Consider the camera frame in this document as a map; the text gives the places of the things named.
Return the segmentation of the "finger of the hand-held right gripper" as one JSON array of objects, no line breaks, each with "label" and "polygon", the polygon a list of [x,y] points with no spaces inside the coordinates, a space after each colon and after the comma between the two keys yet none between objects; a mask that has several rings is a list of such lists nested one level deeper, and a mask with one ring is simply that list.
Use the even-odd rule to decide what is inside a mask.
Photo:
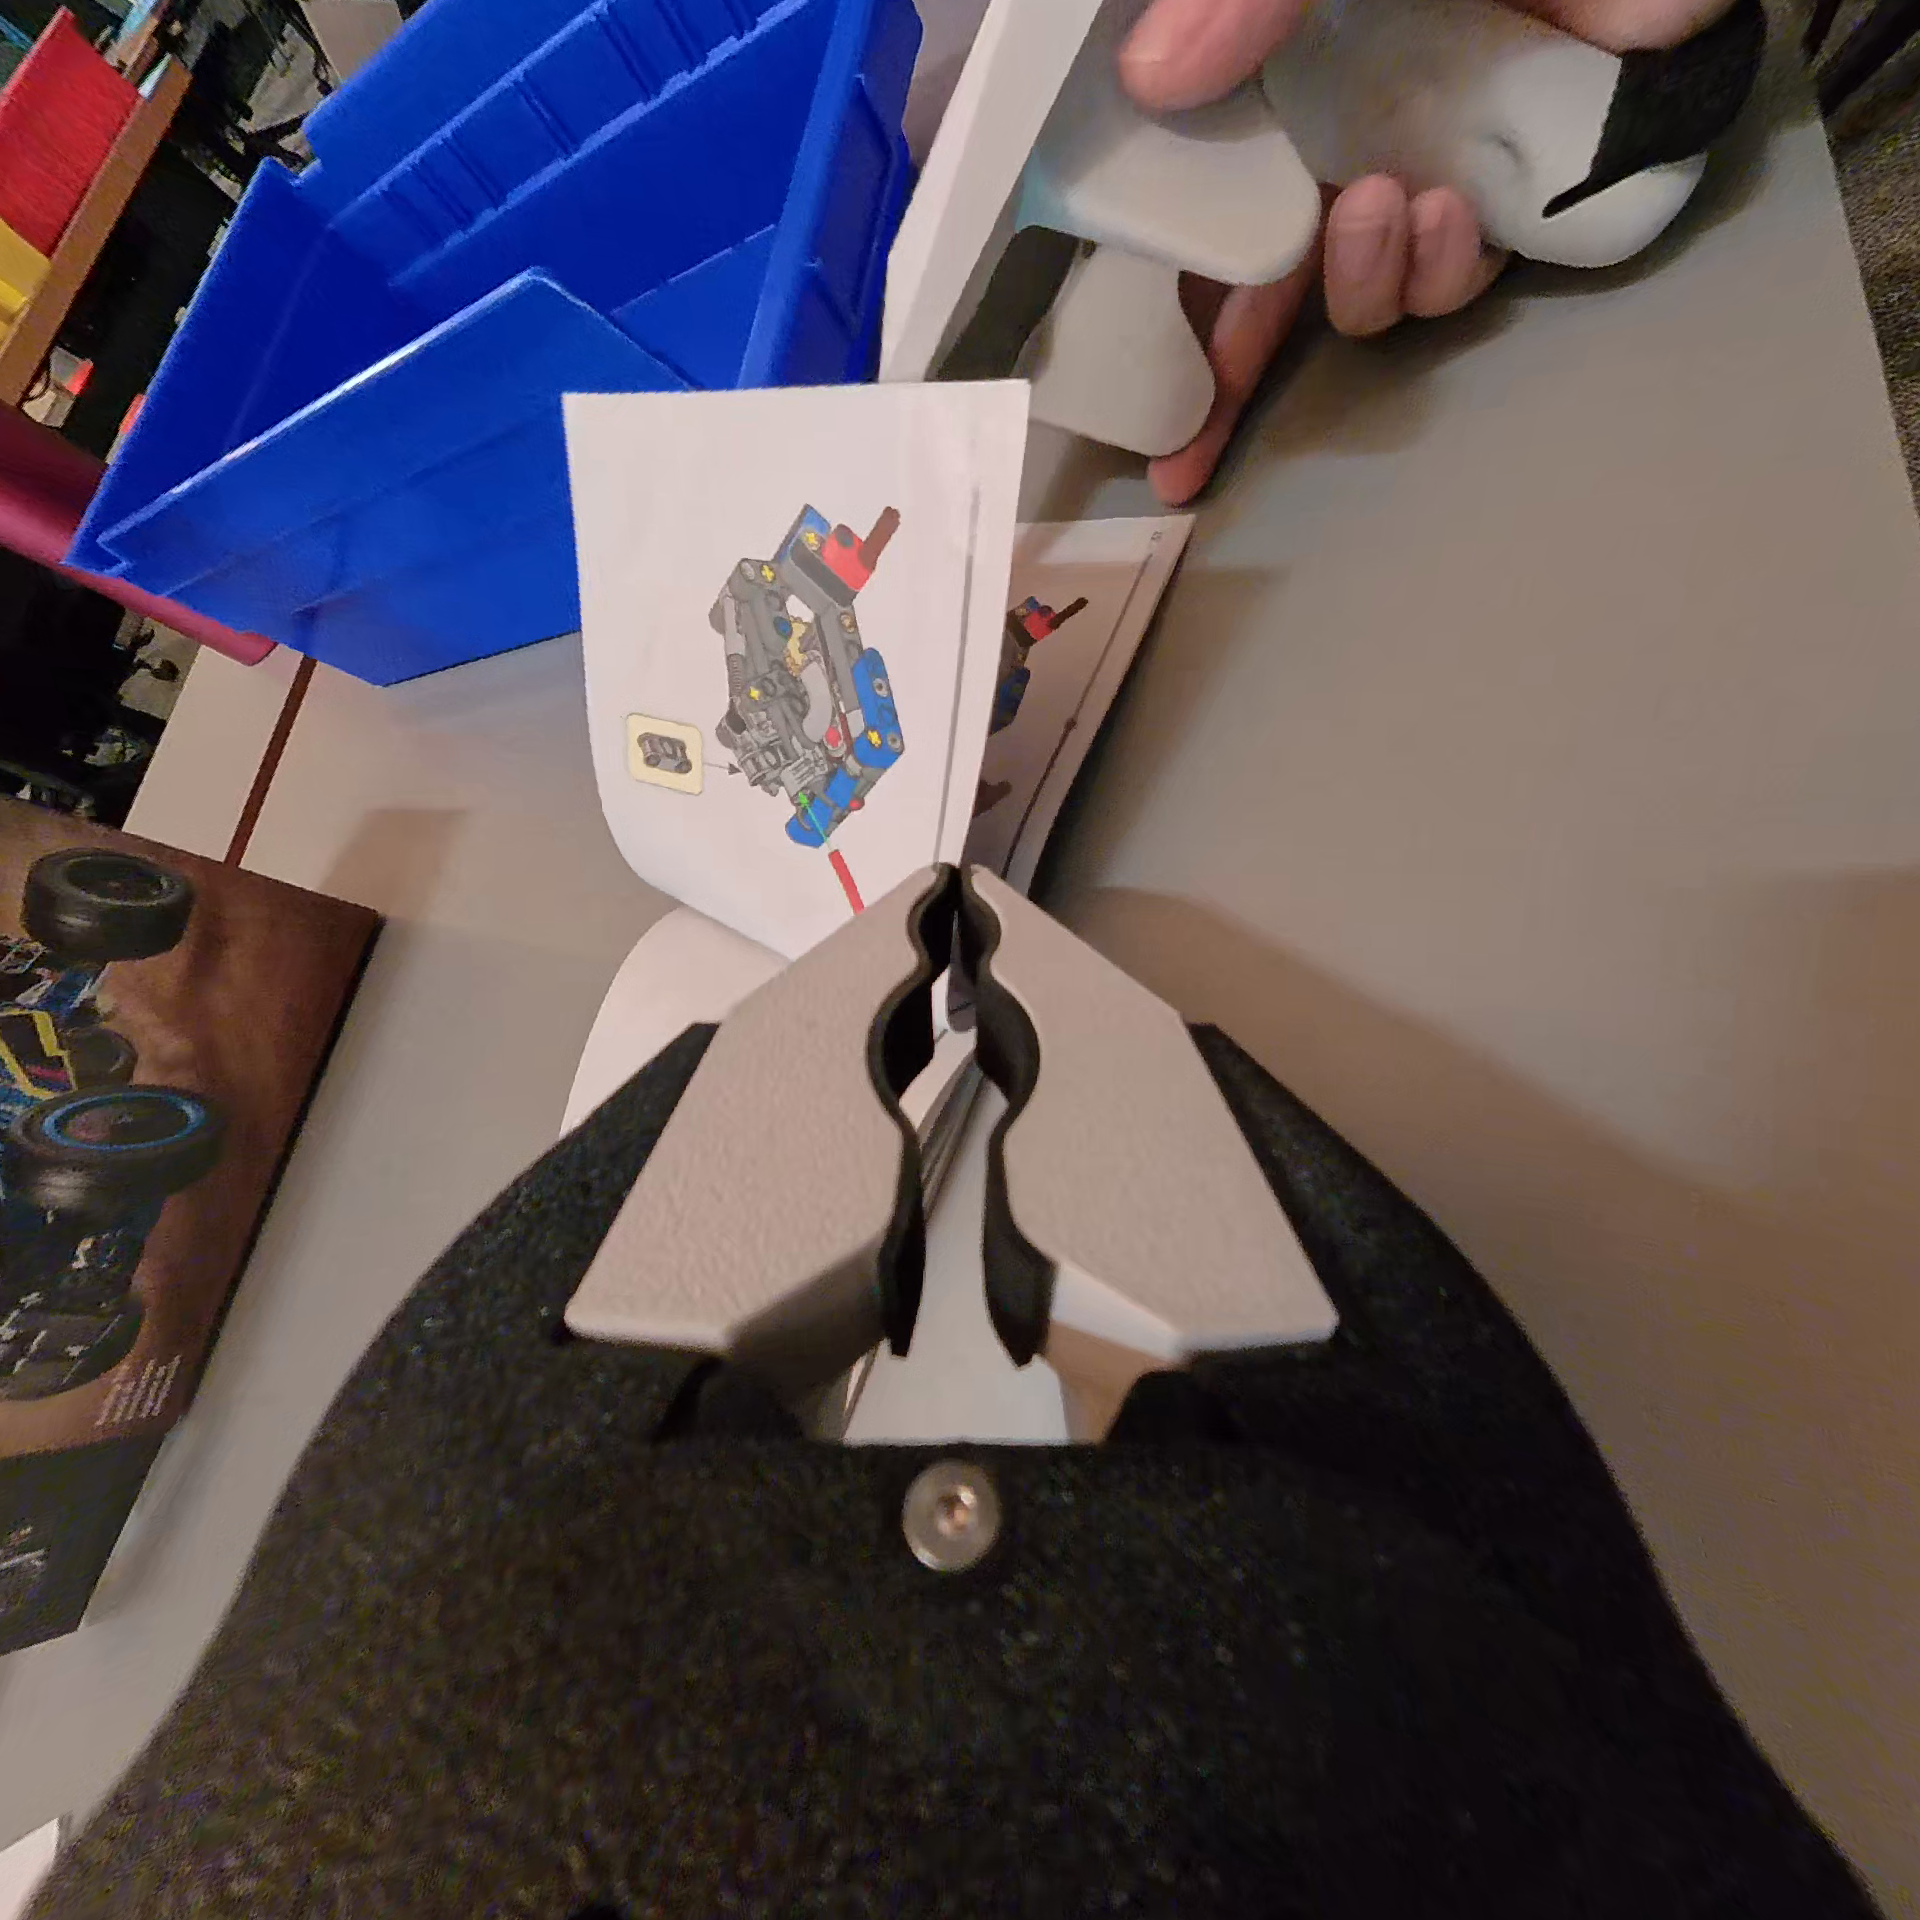
[{"label": "finger of the hand-held right gripper", "polygon": [[1099,5],[989,5],[887,258],[876,377],[927,383],[1012,238],[1028,156]]}]

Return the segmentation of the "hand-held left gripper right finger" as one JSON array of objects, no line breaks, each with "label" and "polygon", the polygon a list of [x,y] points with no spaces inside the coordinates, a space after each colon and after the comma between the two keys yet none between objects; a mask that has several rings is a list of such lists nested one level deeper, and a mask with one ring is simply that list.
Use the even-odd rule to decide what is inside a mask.
[{"label": "hand-held left gripper right finger", "polygon": [[1338,1311],[1189,1018],[989,869],[955,884],[989,1137],[982,1280],[1071,1442],[1203,1359],[1330,1343]]}]

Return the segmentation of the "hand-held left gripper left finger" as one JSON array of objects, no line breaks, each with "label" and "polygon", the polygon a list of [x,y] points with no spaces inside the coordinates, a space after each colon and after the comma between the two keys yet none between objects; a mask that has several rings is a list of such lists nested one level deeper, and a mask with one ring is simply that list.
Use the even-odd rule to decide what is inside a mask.
[{"label": "hand-held left gripper left finger", "polygon": [[674,907],[625,956],[564,1121],[698,1045],[583,1282],[564,1335],[718,1359],[812,1438],[844,1439],[880,1349],[906,1351],[924,1282],[920,1123],[948,864],[910,869],[782,960]]}]

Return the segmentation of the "lego instruction booklet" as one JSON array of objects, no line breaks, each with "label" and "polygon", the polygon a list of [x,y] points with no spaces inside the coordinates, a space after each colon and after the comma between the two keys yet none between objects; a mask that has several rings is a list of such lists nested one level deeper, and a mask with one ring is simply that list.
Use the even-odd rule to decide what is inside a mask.
[{"label": "lego instruction booklet", "polygon": [[596,795],[669,899],[559,1128],[931,862],[1031,889],[1196,514],[1016,522],[1028,390],[564,400]]}]

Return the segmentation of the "lego set box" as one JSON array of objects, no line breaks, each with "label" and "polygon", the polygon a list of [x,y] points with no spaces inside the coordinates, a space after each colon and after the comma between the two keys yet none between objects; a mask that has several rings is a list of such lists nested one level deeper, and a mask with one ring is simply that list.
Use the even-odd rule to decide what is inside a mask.
[{"label": "lego set box", "polygon": [[5,798],[5,1652],[84,1621],[377,926]]}]

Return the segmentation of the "person's right hand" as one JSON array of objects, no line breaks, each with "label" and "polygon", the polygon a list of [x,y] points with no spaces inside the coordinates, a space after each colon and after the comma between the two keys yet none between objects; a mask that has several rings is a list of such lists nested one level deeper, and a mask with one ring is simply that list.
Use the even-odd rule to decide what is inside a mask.
[{"label": "person's right hand", "polygon": [[[1150,5],[1118,48],[1118,77],[1142,113],[1207,104],[1251,82],[1296,34],[1302,10],[1302,5]],[[1246,286],[1183,277],[1183,315],[1204,344],[1216,393],[1189,445],[1146,466],[1160,504],[1183,507],[1207,488],[1310,286],[1321,286],[1334,333],[1367,341],[1405,318],[1460,311],[1494,286],[1504,263],[1468,200],[1447,187],[1408,189],[1387,172],[1321,189],[1317,243],[1285,277]]]}]

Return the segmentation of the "blue plastic storage bin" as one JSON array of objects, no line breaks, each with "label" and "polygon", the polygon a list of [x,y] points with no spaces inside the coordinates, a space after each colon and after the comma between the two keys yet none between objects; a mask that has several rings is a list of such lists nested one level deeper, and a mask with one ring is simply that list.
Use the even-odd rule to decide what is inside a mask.
[{"label": "blue plastic storage bin", "polygon": [[419,5],[302,200],[429,318],[539,274],[694,390],[876,376],[916,5]]},{"label": "blue plastic storage bin", "polygon": [[545,165],[443,231],[431,140],[342,200],[265,160],[66,562],[364,683],[578,627],[564,393],[701,386],[647,302],[774,215],[732,165]]}]

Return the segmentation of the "wooden shelf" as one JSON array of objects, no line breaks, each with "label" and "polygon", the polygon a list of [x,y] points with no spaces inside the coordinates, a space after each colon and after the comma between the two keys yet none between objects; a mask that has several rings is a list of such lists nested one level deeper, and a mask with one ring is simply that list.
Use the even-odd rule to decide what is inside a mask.
[{"label": "wooden shelf", "polygon": [[126,58],[116,47],[116,22],[99,22],[96,5],[5,5],[5,82],[58,6],[140,89],[140,107],[50,254],[52,271],[31,315],[5,347],[5,402],[36,420],[62,420],[82,402],[96,372],[119,354],[116,335],[126,333],[126,308],[135,302],[142,277],[168,253],[163,238],[154,235],[163,209],[159,165],[189,92],[187,66],[159,54],[152,26],[134,27],[134,57]]}]

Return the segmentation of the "red storage bin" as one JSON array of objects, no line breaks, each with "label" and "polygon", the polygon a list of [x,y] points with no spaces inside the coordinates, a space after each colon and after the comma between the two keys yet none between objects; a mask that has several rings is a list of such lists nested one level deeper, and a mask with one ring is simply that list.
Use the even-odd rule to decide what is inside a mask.
[{"label": "red storage bin", "polygon": [[5,85],[5,229],[37,254],[58,247],[140,89],[58,6]]}]

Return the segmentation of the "maroon bottle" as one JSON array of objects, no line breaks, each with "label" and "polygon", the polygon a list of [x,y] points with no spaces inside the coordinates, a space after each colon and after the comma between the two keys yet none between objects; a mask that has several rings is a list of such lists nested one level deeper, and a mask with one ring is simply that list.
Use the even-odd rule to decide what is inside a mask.
[{"label": "maroon bottle", "polygon": [[128,612],[215,649],[224,659],[255,667],[274,640],[230,631],[175,598],[69,565],[72,539],[106,476],[106,464],[62,440],[42,420],[5,402],[5,548],[87,591],[110,595]]}]

